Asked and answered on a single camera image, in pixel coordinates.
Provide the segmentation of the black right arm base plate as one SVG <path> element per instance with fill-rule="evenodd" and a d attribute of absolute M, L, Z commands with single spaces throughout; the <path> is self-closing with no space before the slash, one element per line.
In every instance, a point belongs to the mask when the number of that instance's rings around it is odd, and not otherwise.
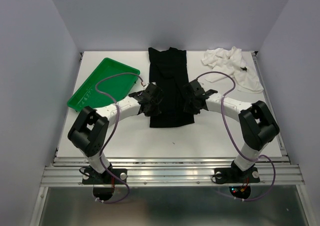
<path fill-rule="evenodd" d="M 246 171 L 237 170 L 231 167 L 219 167 L 214 169 L 211 181 L 218 185 L 259 183 L 260 176 L 256 167 Z"/>

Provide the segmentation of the black t shirt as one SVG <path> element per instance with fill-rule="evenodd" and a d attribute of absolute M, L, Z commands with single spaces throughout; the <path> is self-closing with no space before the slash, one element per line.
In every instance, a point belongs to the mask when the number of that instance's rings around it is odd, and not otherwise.
<path fill-rule="evenodd" d="M 155 82 L 163 91 L 159 104 L 161 113 L 150 118 L 150 128 L 177 128 L 193 124 L 194 115 L 184 112 L 186 95 L 184 85 L 189 83 L 187 52 L 170 47 L 159 51 L 148 48 L 149 82 Z"/>

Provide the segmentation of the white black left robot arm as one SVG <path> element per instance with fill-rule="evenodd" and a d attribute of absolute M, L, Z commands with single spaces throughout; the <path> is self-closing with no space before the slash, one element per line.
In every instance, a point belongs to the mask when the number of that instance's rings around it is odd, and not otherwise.
<path fill-rule="evenodd" d="M 146 117 L 160 114 L 159 104 L 164 98 L 162 90 L 145 89 L 133 92 L 117 103 L 100 108 L 84 107 L 68 132 L 67 138 L 78 148 L 89 162 L 88 178 L 100 183 L 111 183 L 112 164 L 102 152 L 107 130 L 119 121 L 144 114 Z"/>

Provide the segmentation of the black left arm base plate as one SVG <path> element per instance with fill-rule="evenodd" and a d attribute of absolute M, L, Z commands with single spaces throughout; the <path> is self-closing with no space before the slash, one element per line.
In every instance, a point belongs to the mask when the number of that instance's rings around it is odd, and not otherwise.
<path fill-rule="evenodd" d="M 90 166 L 81 167 L 79 172 L 82 174 L 82 184 L 83 185 L 120 185 L 119 179 L 116 179 L 108 172 L 104 172 L 102 174 L 97 173 Z"/>

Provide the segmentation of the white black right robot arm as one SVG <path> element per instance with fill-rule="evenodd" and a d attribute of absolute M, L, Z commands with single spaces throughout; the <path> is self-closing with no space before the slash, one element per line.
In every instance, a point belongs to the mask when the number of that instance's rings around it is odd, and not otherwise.
<path fill-rule="evenodd" d="M 203 88 L 188 89 L 184 110 L 197 115 L 201 110 L 220 113 L 227 134 L 238 152 L 231 166 L 219 168 L 216 181 L 228 179 L 242 181 L 252 176 L 255 163 L 260 158 L 265 147 L 279 134 L 280 128 L 265 102 L 255 103 L 239 101 L 216 90 L 205 91 Z M 244 144 L 242 148 L 236 145 L 226 118 L 231 118 L 240 124 Z"/>

